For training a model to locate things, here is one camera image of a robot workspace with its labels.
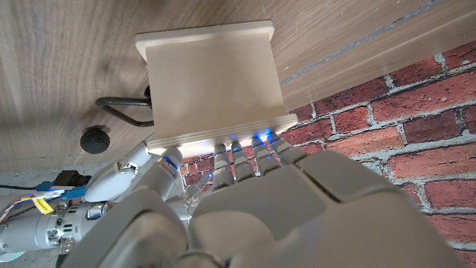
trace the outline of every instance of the black knob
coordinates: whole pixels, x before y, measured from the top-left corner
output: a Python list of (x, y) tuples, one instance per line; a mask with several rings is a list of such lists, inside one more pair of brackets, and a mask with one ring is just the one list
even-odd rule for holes
[(150, 86), (146, 87), (146, 90), (144, 91), (144, 96), (146, 96), (146, 98), (150, 99)]
[(104, 152), (111, 140), (107, 133), (100, 128), (90, 128), (81, 136), (81, 148), (90, 154), (98, 154)]

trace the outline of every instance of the plywood edge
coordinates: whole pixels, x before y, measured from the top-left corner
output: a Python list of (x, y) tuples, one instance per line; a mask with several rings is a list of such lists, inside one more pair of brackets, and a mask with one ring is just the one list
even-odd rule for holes
[(166, 45), (180, 42), (193, 42), (215, 38), (224, 35), (268, 34), (269, 40), (273, 37), (274, 26), (270, 20), (258, 22), (243, 22), (229, 25), (215, 25), (199, 28), (189, 28), (152, 33), (138, 33), (135, 35), (135, 47), (147, 61), (146, 47)]
[(184, 158), (200, 156), (212, 153), (216, 144), (225, 144), (229, 149), (233, 141), (239, 141), (242, 146), (249, 146), (251, 145), (251, 138), (256, 135), (263, 136), (269, 132), (280, 134), (297, 123), (298, 117), (295, 114), (289, 114), (218, 130), (152, 140), (147, 142), (147, 149), (151, 154), (160, 155), (167, 147), (176, 146), (180, 149)]

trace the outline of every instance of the cable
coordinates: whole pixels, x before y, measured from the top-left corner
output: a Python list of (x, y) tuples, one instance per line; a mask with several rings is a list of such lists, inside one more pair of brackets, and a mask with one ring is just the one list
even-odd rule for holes
[[(49, 202), (51, 202), (51, 201), (58, 200), (59, 198), (60, 198), (60, 197), (54, 197), (54, 198), (51, 198), (50, 200), (48, 200), (47, 202), (49, 203)], [(22, 210), (22, 211), (20, 211), (19, 213), (16, 213), (16, 214), (13, 214), (13, 215), (9, 216), (5, 221), (7, 221), (7, 220), (9, 220), (9, 219), (11, 219), (11, 218), (13, 218), (13, 217), (17, 217), (17, 216), (23, 215), (23, 214), (25, 214), (25, 213), (27, 213), (27, 212), (29, 212), (30, 210), (35, 209), (35, 208), (36, 208), (36, 206), (32, 206), (32, 207), (30, 207), (30, 208), (27, 208), (27, 209), (25, 209), (25, 210)]]
[(3, 223), (7, 217), (10, 211), (15, 207), (16, 204), (20, 203), (23, 201), (23, 197), (19, 197), (15, 199), (14, 201), (10, 202), (4, 209), (3, 215), (0, 217), (0, 223)]
[(0, 185), (0, 188), (16, 189), (16, 190), (35, 190), (36, 187), (22, 187), (22, 186), (14, 186), (14, 185)]

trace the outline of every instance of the wooden block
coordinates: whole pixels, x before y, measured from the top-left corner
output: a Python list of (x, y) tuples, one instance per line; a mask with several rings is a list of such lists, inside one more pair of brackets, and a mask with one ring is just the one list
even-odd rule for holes
[(297, 123), (286, 115), (273, 32), (264, 21), (137, 35), (147, 59), (157, 139), (149, 151), (181, 145), (184, 157), (200, 155), (210, 146), (213, 152), (216, 143), (231, 143), (232, 136), (242, 141)]
[(219, 130), (191, 133), (172, 138), (163, 138), (147, 142), (149, 153), (160, 155), (169, 146), (177, 146), (184, 158), (213, 153), (216, 144), (224, 144), (227, 150), (231, 149), (233, 141), (239, 141), (245, 146), (251, 145), (251, 138), (260, 137), (266, 140), (269, 132), (281, 133), (298, 122), (295, 114), (284, 115), (264, 121), (225, 127)]

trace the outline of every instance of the yellow label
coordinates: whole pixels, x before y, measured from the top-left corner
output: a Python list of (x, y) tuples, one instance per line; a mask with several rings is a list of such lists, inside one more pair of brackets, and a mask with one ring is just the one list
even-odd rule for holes
[(42, 214), (53, 212), (53, 208), (43, 198), (34, 199), (33, 203)]

